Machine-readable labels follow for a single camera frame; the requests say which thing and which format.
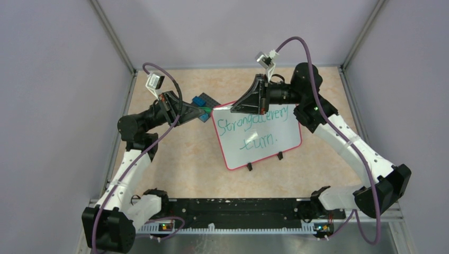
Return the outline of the pink framed whiteboard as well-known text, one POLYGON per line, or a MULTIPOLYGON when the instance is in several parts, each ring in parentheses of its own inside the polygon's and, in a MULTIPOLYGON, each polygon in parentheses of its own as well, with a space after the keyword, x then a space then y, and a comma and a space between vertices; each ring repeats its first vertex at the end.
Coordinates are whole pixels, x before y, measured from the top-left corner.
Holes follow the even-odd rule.
POLYGON ((277 156, 302 143, 294 104, 270 105, 264 115, 213 111, 211 117, 228 170, 277 156))

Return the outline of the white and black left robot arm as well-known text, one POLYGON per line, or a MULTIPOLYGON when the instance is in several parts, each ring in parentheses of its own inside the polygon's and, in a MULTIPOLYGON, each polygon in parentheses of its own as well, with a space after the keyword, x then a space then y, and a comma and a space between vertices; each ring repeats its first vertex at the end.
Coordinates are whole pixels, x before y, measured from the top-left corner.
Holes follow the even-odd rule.
POLYGON ((168 91, 161 93, 147 110, 118 120, 121 139, 126 143, 120 167, 103 196, 82 213, 89 248, 127 253, 137 231, 151 217, 163 219, 169 214, 170 205, 161 195, 145 194, 136 204, 131 203, 132 196, 161 140, 174 127, 205 113, 204 109, 168 91))

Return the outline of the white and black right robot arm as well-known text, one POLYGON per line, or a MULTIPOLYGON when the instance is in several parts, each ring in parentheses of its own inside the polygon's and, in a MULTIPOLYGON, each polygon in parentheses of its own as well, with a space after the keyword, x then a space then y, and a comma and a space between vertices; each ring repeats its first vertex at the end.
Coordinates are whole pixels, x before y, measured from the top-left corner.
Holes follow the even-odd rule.
POLYGON ((319 94, 322 81, 317 67, 306 62, 296 65, 289 83, 257 74, 249 90, 232 104, 231 112, 266 115, 271 105, 294 104, 296 120, 326 141, 362 182, 361 186, 323 187, 314 192, 318 199, 311 202, 311 213, 325 218, 331 210, 356 209, 376 219, 404 195, 411 170, 405 164, 394 165, 362 140, 319 94))

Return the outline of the green whiteboard marker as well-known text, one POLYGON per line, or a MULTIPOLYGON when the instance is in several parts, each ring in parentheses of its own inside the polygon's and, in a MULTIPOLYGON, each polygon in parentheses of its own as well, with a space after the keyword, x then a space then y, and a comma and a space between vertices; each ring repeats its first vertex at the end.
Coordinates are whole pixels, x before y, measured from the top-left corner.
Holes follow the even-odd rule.
POLYGON ((220 106, 220 107, 214 107, 211 109, 211 111, 229 111, 231 110, 232 106, 231 105, 225 105, 225 106, 220 106))

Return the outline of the green marker cap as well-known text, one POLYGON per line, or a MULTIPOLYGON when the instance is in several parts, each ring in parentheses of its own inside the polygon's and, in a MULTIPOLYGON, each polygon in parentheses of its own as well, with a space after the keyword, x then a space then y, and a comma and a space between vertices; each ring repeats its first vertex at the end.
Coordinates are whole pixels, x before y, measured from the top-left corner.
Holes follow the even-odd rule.
POLYGON ((206 113, 211 113, 212 109, 208 107, 201 107, 202 110, 204 110, 206 113))

